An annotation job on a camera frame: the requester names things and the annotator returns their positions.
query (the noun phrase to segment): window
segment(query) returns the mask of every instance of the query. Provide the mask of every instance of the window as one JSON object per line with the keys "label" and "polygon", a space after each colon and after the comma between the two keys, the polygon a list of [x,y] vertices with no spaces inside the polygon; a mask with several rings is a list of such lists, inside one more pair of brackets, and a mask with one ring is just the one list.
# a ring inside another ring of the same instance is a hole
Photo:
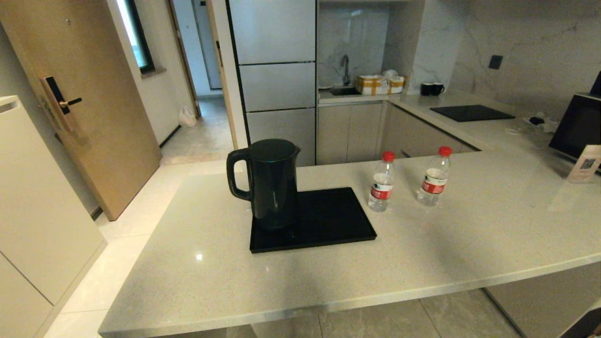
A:
{"label": "window", "polygon": [[142,74],[153,72],[154,63],[148,50],[148,44],[144,37],[144,30],[134,0],[117,0],[117,5],[125,24],[127,37],[132,44],[133,54],[136,56],[138,67],[140,67],[140,72]]}

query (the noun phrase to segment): faucet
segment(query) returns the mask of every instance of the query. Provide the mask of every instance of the faucet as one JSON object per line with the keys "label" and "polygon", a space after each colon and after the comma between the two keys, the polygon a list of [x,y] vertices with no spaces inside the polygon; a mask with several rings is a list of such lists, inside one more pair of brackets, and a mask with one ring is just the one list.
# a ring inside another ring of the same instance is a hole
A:
{"label": "faucet", "polygon": [[349,56],[344,54],[342,59],[340,59],[340,67],[344,66],[344,77],[342,81],[344,82],[344,86],[348,86],[350,84],[349,78]]}

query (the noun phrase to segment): marble wall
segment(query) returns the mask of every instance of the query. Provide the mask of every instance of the marble wall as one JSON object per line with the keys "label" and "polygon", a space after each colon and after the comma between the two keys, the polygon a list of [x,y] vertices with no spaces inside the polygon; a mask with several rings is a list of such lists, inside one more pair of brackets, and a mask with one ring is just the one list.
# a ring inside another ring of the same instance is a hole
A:
{"label": "marble wall", "polygon": [[394,69],[403,76],[412,77],[425,3],[425,0],[413,0],[391,5],[383,70]]}
{"label": "marble wall", "polygon": [[418,93],[424,82],[441,82],[449,87],[468,8],[468,0],[426,0],[407,94]]}
{"label": "marble wall", "polygon": [[342,85],[349,56],[351,83],[358,75],[379,74],[388,27],[388,4],[331,3],[319,7],[317,25],[317,83]]}
{"label": "marble wall", "polygon": [[601,70],[600,11],[598,0],[473,1],[450,87],[561,118]]}

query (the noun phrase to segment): refrigerator door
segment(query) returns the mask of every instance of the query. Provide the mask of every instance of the refrigerator door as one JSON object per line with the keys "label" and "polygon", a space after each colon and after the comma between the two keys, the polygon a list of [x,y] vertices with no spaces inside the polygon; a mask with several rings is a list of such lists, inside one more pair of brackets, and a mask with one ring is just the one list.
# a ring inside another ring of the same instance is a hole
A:
{"label": "refrigerator door", "polygon": [[282,138],[300,148],[297,167],[315,165],[315,108],[249,112],[246,114],[251,143]]}
{"label": "refrigerator door", "polygon": [[240,66],[246,111],[315,107],[315,63]]}
{"label": "refrigerator door", "polygon": [[230,0],[238,64],[315,61],[315,0]]}

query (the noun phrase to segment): black kettle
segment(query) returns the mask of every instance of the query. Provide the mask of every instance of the black kettle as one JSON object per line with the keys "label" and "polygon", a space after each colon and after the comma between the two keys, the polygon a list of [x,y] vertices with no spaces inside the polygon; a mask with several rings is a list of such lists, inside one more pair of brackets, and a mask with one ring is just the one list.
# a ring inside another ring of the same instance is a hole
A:
{"label": "black kettle", "polygon": [[[231,193],[251,202],[252,216],[266,230],[293,224],[297,218],[296,155],[292,142],[271,138],[227,156],[227,180]],[[234,164],[246,161],[249,191],[240,190],[234,178]]]}

